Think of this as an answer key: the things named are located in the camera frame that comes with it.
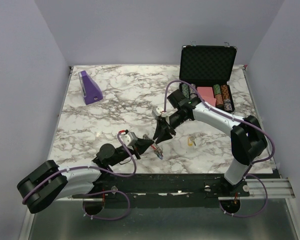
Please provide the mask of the yellow tagged key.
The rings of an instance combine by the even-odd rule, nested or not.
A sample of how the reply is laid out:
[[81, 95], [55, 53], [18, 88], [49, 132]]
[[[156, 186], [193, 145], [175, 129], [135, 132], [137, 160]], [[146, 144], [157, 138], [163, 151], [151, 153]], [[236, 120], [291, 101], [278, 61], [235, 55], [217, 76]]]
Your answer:
[[195, 142], [195, 137], [194, 136], [189, 136], [188, 139], [187, 139], [187, 145], [189, 147], [193, 147], [193, 146], [196, 146], [196, 142]]

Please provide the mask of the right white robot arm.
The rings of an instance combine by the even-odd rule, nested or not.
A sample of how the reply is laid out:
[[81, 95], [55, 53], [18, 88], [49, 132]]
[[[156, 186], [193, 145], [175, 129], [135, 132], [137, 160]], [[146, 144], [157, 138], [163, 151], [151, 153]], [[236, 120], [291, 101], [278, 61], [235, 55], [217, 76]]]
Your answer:
[[268, 146], [258, 119], [252, 115], [244, 118], [218, 111], [199, 97], [188, 99], [179, 89], [167, 99], [176, 112], [168, 115], [160, 107], [152, 110], [151, 114], [156, 119], [155, 143], [172, 139], [176, 135], [176, 128], [188, 120], [208, 124], [223, 132], [230, 137], [233, 160], [224, 174], [225, 180], [220, 183], [220, 191], [226, 196], [233, 195], [254, 159]]

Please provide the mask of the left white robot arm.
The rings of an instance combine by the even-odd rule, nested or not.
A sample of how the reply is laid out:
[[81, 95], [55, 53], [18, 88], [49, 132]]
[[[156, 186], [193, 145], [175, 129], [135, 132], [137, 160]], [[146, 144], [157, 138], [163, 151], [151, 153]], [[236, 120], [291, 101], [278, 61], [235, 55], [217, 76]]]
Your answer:
[[137, 163], [133, 159], [132, 173], [116, 173], [110, 170], [105, 161], [120, 163], [128, 157], [140, 158], [154, 143], [152, 139], [120, 140], [122, 145], [115, 148], [107, 143], [101, 146], [96, 158], [87, 165], [60, 166], [54, 160], [47, 160], [18, 184], [17, 190], [22, 197], [22, 204], [32, 213], [46, 209], [52, 202], [60, 198], [74, 195], [85, 195], [94, 198], [100, 194], [101, 185], [97, 182], [102, 174], [129, 178], [136, 174]]

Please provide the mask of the red keyring with keys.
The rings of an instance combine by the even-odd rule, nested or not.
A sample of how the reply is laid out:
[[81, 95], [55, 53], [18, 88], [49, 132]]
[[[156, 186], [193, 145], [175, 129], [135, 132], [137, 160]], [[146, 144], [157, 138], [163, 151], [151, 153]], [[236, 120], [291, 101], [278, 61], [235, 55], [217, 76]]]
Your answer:
[[[150, 137], [149, 137], [147, 134], [144, 134], [144, 135], [142, 136], [142, 138], [145, 139], [145, 140], [151, 140]], [[153, 144], [151, 145], [151, 148], [152, 148], [153, 152], [156, 154], [156, 156], [157, 156], [160, 160], [162, 160], [163, 157], [164, 157], [164, 155], [163, 155], [163, 149], [162, 149], [161, 147], [159, 147], [156, 143], [153, 143]]]

